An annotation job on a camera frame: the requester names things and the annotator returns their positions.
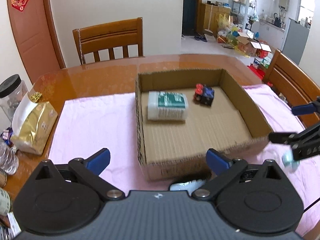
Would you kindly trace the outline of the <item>wooden chair left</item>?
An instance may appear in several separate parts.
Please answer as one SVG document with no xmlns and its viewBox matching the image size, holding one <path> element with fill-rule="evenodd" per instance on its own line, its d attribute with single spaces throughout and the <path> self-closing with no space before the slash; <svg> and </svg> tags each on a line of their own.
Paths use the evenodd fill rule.
<svg viewBox="0 0 320 240">
<path fill-rule="evenodd" d="M 129 57 L 129 46 L 136 45 L 139 57 L 143 53 L 143 19 L 141 17 L 110 23 L 77 28 L 72 31 L 76 51 L 81 64 L 85 55 L 93 54 L 94 61 L 100 62 L 99 51 L 108 50 L 110 60 L 115 59 L 114 48 L 120 47 L 123 58 Z"/>
</svg>

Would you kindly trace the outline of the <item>pink tablecloth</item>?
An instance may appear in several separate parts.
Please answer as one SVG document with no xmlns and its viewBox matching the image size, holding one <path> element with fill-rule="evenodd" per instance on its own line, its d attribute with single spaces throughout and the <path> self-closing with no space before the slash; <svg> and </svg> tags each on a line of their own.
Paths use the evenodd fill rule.
<svg viewBox="0 0 320 240">
<path fill-rule="evenodd" d="M 101 177 L 124 192 L 167 190 L 171 180 L 147 181 L 137 159 L 135 94 L 79 98 L 65 102 L 49 152 L 55 164 L 87 158 L 102 148 L 111 162 Z M 319 157 L 301 161 L 284 172 L 299 193 L 307 211 L 297 232 L 304 236 L 319 222 Z"/>
</svg>

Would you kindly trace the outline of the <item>black round jar lid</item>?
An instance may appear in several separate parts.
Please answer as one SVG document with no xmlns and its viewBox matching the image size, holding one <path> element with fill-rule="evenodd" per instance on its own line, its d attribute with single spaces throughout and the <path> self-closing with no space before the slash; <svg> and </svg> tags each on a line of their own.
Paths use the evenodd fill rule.
<svg viewBox="0 0 320 240">
<path fill-rule="evenodd" d="M 202 172 L 202 173 L 195 173 L 195 174 L 189 174 L 186 176 L 182 176 L 176 180 L 174 180 L 171 184 L 170 187 L 173 187 L 174 185 L 188 185 L 188 184 L 195 184 L 195 185 L 204 185 L 208 179 L 211 178 L 211 173 L 208 172 Z"/>
</svg>

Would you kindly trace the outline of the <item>wooden door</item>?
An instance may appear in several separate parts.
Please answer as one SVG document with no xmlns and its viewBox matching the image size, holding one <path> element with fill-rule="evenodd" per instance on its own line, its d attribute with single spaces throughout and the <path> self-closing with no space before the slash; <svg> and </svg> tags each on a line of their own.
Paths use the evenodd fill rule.
<svg viewBox="0 0 320 240">
<path fill-rule="evenodd" d="M 50 0 L 28 0 L 15 9 L 7 0 L 16 46 L 31 81 L 66 67 L 54 26 Z"/>
</svg>

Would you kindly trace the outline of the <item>wooden chair right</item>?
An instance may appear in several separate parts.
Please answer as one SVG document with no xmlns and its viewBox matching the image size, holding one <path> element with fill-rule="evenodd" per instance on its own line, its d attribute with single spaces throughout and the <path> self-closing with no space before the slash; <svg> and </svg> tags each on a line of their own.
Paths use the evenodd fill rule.
<svg viewBox="0 0 320 240">
<path fill-rule="evenodd" d="M 319 96 L 319 86 L 279 50 L 275 51 L 262 82 L 270 83 L 275 93 L 282 94 L 290 107 L 310 103 Z"/>
</svg>

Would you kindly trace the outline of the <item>teal oval case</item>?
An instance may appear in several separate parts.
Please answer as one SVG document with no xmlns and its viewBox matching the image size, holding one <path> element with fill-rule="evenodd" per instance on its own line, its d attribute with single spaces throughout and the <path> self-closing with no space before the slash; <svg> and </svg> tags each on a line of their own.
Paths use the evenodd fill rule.
<svg viewBox="0 0 320 240">
<path fill-rule="evenodd" d="M 290 172 L 296 172 L 300 165 L 300 161 L 294 160 L 291 150 L 286 151 L 281 159 L 284 167 L 287 168 Z"/>
</svg>

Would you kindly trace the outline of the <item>gold foil snack bag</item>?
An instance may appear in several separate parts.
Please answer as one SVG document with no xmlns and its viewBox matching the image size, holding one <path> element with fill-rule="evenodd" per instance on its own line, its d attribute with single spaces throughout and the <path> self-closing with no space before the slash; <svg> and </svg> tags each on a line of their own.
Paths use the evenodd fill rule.
<svg viewBox="0 0 320 240">
<path fill-rule="evenodd" d="M 33 102 L 25 94 L 12 119 L 10 141 L 22 152 L 42 155 L 56 119 L 50 102 Z"/>
</svg>

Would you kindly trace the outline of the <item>plastic water bottle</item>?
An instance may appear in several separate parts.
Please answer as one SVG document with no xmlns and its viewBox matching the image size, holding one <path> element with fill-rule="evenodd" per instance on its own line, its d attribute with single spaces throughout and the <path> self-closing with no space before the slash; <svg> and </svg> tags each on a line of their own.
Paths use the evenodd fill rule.
<svg viewBox="0 0 320 240">
<path fill-rule="evenodd" d="M 19 159 L 16 153 L 1 139 L 0 143 L 0 167 L 8 175 L 13 175 L 19 167 Z"/>
</svg>

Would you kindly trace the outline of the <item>clear jar black lid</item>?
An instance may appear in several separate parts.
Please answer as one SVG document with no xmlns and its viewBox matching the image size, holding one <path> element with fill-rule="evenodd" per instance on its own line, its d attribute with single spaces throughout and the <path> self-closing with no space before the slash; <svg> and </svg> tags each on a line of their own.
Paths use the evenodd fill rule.
<svg viewBox="0 0 320 240">
<path fill-rule="evenodd" d="M 18 74 L 8 77 L 1 83 L 1 108 L 10 122 L 12 122 L 14 113 L 27 92 L 25 82 Z"/>
</svg>

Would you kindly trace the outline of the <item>white medical cotton swab jar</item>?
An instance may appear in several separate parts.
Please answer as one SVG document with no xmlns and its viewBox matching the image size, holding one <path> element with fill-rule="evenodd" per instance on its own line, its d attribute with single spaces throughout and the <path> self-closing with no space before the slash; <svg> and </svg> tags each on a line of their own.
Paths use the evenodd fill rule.
<svg viewBox="0 0 320 240">
<path fill-rule="evenodd" d="M 185 121 L 189 112 L 187 96 L 183 93 L 151 91 L 148 96 L 148 120 Z"/>
</svg>

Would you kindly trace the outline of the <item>wooden cabinet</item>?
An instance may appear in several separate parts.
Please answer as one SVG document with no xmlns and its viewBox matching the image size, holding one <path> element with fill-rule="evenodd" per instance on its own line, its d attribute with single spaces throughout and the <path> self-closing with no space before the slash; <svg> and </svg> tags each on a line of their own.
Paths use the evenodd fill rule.
<svg viewBox="0 0 320 240">
<path fill-rule="evenodd" d="M 225 16 L 228 19 L 230 12 L 230 8 L 202 3 L 197 17 L 196 31 L 201 34 L 208 29 L 214 37 L 217 37 L 219 18 Z"/>
</svg>

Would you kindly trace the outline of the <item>open cardboard box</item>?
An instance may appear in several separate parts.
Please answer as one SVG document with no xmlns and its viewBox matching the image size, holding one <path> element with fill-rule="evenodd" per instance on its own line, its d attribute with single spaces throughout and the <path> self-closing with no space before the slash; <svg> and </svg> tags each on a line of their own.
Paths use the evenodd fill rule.
<svg viewBox="0 0 320 240">
<path fill-rule="evenodd" d="M 193 101 L 196 84 L 214 89 L 212 106 Z M 183 93 L 185 121 L 148 120 L 151 91 Z M 140 73 L 136 78 L 138 161 L 149 181 L 208 170 L 206 152 L 214 148 L 230 158 L 258 155 L 272 128 L 259 107 L 224 69 L 185 69 Z"/>
</svg>

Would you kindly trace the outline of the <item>black toy car red knobs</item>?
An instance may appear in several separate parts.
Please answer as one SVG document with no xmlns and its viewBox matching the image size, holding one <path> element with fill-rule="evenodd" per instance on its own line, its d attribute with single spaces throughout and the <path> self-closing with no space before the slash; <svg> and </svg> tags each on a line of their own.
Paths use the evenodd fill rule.
<svg viewBox="0 0 320 240">
<path fill-rule="evenodd" d="M 214 100 L 214 89 L 201 83 L 196 84 L 193 101 L 205 106 L 212 106 Z"/>
</svg>

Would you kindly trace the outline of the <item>wooden chair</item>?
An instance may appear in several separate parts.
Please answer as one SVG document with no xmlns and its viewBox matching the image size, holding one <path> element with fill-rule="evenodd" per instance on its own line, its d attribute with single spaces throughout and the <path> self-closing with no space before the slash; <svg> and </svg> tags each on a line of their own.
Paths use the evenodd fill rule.
<svg viewBox="0 0 320 240">
<path fill-rule="evenodd" d="M 310 103 L 319 96 L 319 86 L 279 50 L 275 51 L 262 82 L 270 83 L 275 93 L 282 94 L 290 107 Z"/>
<path fill-rule="evenodd" d="M 123 58 L 129 57 L 129 46 L 136 45 L 139 57 L 143 53 L 143 19 L 141 17 L 110 23 L 77 28 L 72 31 L 76 51 L 81 64 L 85 55 L 93 54 L 94 61 L 100 62 L 99 51 L 108 50 L 110 60 L 115 59 L 114 48 L 120 47 Z"/>
</svg>

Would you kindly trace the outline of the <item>grey refrigerator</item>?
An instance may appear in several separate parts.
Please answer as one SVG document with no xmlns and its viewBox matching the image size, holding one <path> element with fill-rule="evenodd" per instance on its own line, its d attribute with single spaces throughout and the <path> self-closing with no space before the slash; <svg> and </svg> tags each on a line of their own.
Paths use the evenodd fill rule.
<svg viewBox="0 0 320 240">
<path fill-rule="evenodd" d="M 309 33 L 309 28 L 291 18 L 288 19 L 280 50 L 296 65 L 301 61 Z"/>
</svg>

